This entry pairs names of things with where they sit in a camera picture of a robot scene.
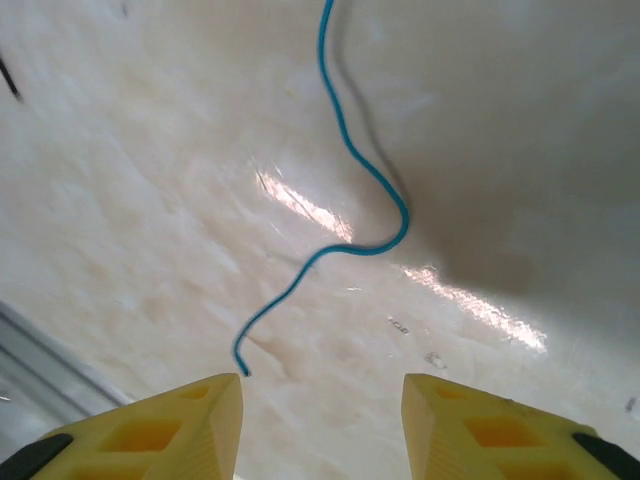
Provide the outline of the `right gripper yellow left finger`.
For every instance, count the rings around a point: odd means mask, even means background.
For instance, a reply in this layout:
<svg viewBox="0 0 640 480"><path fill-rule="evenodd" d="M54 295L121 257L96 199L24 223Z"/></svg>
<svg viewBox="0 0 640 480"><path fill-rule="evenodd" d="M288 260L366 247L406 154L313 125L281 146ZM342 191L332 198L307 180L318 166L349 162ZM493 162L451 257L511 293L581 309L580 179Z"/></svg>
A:
<svg viewBox="0 0 640 480"><path fill-rule="evenodd" d="M4 479L231 479L241 380L218 374L55 429L1 464Z"/></svg>

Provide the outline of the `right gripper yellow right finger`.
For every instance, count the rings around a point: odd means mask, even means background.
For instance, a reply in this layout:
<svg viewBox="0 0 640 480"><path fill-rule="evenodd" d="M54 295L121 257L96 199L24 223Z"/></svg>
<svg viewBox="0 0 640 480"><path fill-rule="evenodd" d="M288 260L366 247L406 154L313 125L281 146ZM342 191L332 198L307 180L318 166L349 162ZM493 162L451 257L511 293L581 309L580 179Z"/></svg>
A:
<svg viewBox="0 0 640 480"><path fill-rule="evenodd" d="M639 461L591 427L411 373L402 424L415 479L636 479Z"/></svg>

